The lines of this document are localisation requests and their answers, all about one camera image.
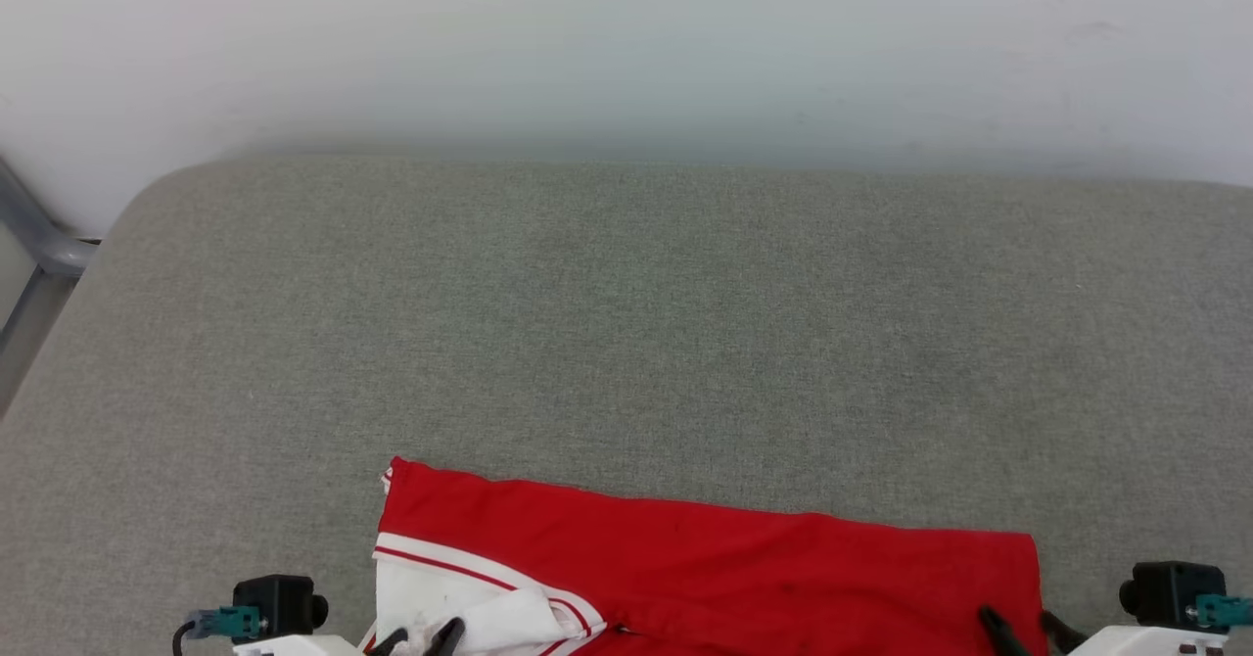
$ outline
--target red garment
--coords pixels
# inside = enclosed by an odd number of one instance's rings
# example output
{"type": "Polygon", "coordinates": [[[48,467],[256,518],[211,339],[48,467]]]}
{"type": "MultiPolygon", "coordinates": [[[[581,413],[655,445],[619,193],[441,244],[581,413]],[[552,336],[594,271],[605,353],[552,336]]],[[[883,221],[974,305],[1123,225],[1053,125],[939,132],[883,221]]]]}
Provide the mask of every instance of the red garment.
{"type": "Polygon", "coordinates": [[[1048,652],[1027,535],[616,500],[400,458],[388,478],[376,557],[565,591],[553,607],[589,638],[545,653],[991,656],[981,605],[1048,652]]]}

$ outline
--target gray fabric surface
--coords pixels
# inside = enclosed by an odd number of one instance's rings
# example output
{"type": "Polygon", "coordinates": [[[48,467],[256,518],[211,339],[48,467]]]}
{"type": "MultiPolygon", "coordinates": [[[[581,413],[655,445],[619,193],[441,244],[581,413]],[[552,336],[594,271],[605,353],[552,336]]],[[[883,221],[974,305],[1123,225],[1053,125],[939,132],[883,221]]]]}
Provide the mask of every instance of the gray fabric surface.
{"type": "Polygon", "coordinates": [[[184,170],[0,421],[0,650],[160,653],[274,571],[356,638],[392,454],[1032,532],[1084,628],[1141,560],[1253,591],[1250,254],[1253,192],[1203,184],[184,170]]]}

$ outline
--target gray metal pipe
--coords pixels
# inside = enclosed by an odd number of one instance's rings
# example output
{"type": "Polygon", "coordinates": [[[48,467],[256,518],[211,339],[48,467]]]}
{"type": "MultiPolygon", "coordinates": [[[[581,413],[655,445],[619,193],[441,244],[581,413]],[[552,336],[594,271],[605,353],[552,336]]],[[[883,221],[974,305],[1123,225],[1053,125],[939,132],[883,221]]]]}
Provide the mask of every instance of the gray metal pipe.
{"type": "Polygon", "coordinates": [[[4,160],[0,160],[0,220],[50,275],[81,277],[95,253],[95,245],[75,240],[54,227],[4,160]]]}

